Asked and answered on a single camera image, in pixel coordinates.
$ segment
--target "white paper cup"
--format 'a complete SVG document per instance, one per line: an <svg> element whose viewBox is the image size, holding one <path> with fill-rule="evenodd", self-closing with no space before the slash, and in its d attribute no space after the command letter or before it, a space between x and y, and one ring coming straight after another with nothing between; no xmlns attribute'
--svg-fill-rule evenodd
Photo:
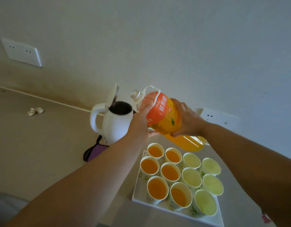
<svg viewBox="0 0 291 227"><path fill-rule="evenodd" d="M193 153L185 153L182 158L181 167L182 169L190 167L197 169L201 166L200 159Z"/></svg>
<svg viewBox="0 0 291 227"><path fill-rule="evenodd" d="M142 163L142 161L144 161L145 159L151 159L151 160L153 160L153 161L156 163L157 171L156 171L154 174L148 174L148 173L146 173L146 172L142 169L142 167L141 167L141 163ZM146 156L146 157L144 157L143 159L141 159L141 161L140 161L139 177L148 180L150 177L154 176L158 171L159 171L159 163L158 163L157 159L155 159L155 158L152 157L152 156Z"/></svg>
<svg viewBox="0 0 291 227"><path fill-rule="evenodd" d="M161 155L160 155L160 157L152 156L151 153L148 151L148 149L149 149L150 147L153 147L153 146L157 147L157 148L161 151ZM164 155L164 149L163 149L162 145L160 145L159 143L151 143L150 145L148 145L148 147L147 147L147 152L148 152L148 154L149 154L150 156L152 156L153 158L155 158L155 159L157 159L157 160L158 160L158 159L161 159L161 158L163 157L163 155Z"/></svg>
<svg viewBox="0 0 291 227"><path fill-rule="evenodd" d="M162 169L163 169L164 166L171 166L172 168L174 168L174 169L176 170L177 174L178 174L178 178L177 178L176 180L174 180L174 181L172 181L172 180L170 180L170 179L167 179L167 178L163 175L163 173L162 173ZM162 178L166 181L166 183L167 183L168 185L170 185L170 186L171 186L173 183L177 182L177 181L180 179L180 175L181 175L181 173L180 173L179 168L178 168L175 164L173 164L173 163L164 163L164 164L161 166L161 168L160 168L160 177L162 177Z"/></svg>
<svg viewBox="0 0 291 227"><path fill-rule="evenodd" d="M170 159L168 159L168 157L166 156L166 153L169 151L173 151L179 157L179 162L172 162ZM171 147L171 148L166 149L165 154L164 154L164 160L166 163L174 163L175 165L177 165L182 161L182 154L176 148Z"/></svg>
<svg viewBox="0 0 291 227"><path fill-rule="evenodd" d="M214 197L206 190L200 189L193 196L190 211L197 217L214 216L217 213Z"/></svg>
<svg viewBox="0 0 291 227"><path fill-rule="evenodd" d="M211 175L218 175L221 173L221 168L219 164L211 158L205 158L202 161L201 167L198 169L200 176L203 178L204 175L206 174L211 174Z"/></svg>
<svg viewBox="0 0 291 227"><path fill-rule="evenodd" d="M180 181L188 186L191 191L197 190L201 186L201 176L194 168L184 168L180 176Z"/></svg>
<svg viewBox="0 0 291 227"><path fill-rule="evenodd" d="M185 195L185 199L186 199L186 205L185 206L180 206L180 205L177 204L177 202L175 202L175 200L174 200L174 198L172 196L172 189L173 188L177 188L177 189L179 189L179 190L181 190L183 192L183 194ZM171 210L179 211L179 210L187 208L187 207L189 207L191 205L191 203L192 203L192 193L191 193L191 191L189 190L189 188L185 184L180 183L180 182L176 182L170 188L168 201L169 201Z"/></svg>
<svg viewBox="0 0 291 227"><path fill-rule="evenodd" d="M153 179L159 179L160 181L162 181L163 185L164 185L165 188L166 188L166 195L165 195L162 199L156 199L156 198L154 198L154 197L150 194L150 192L148 191L148 184L149 184L149 182L150 182L151 180L153 180ZM161 202L163 199L165 199L165 198L168 196L168 191L169 191L169 189L168 189L168 184L166 183L166 181L165 181L162 177L159 177L159 176L153 176L153 177L151 177L151 178L148 180L148 182L147 182L147 199L148 199L149 202L150 202L151 204L153 204L153 205L157 205L159 202Z"/></svg>
<svg viewBox="0 0 291 227"><path fill-rule="evenodd" d="M204 175L200 189L210 192L214 197L223 194L222 182L211 174Z"/></svg>

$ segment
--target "wall socket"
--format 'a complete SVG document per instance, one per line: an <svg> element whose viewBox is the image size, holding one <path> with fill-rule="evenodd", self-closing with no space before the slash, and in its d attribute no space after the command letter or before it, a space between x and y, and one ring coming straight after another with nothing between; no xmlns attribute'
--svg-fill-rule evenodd
<svg viewBox="0 0 291 227"><path fill-rule="evenodd" d="M238 116L207 108L203 109L200 116L208 122L218 124L229 130L235 129L240 121Z"/></svg>
<svg viewBox="0 0 291 227"><path fill-rule="evenodd" d="M15 61L20 61L41 67L41 62L37 49L22 43L14 42L5 38L1 39L7 52L7 56Z"/></svg>

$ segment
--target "plastic bottle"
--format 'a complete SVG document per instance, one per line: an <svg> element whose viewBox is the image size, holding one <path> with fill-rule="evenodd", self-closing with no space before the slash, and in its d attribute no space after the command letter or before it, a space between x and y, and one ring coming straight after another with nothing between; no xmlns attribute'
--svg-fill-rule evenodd
<svg viewBox="0 0 291 227"><path fill-rule="evenodd" d="M134 90L131 98L137 106L137 112L142 110L148 103L154 103L153 108L147 114L147 125L163 134L167 139L184 149L185 151L198 151L204 144L203 137L178 136L172 137L169 134L177 131L181 126L180 114L175 103L160 89L149 85L143 91Z"/></svg>

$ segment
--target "electric kettle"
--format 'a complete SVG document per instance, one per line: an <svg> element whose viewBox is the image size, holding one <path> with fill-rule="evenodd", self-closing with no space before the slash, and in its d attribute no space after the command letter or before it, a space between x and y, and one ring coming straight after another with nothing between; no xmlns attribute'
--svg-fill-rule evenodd
<svg viewBox="0 0 291 227"><path fill-rule="evenodd" d="M124 101L116 101L118 92L119 85L116 84L110 91L106 103L96 104L90 114L90 126L96 133L102 135L107 145L118 141L128 132L133 118L132 106ZM105 113L102 129L96 126L98 113Z"/></svg>

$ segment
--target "person's right hand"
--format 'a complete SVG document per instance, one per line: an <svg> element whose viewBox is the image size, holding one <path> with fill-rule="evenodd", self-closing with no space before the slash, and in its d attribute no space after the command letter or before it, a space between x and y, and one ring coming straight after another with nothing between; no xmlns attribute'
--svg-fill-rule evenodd
<svg viewBox="0 0 291 227"><path fill-rule="evenodd" d="M178 107L181 126L179 130L171 133L170 135L176 137L178 135L189 135L189 136L201 136L204 127L209 123L201 118L196 112L189 108L186 103L181 103L177 99L171 98L171 100Z"/></svg>

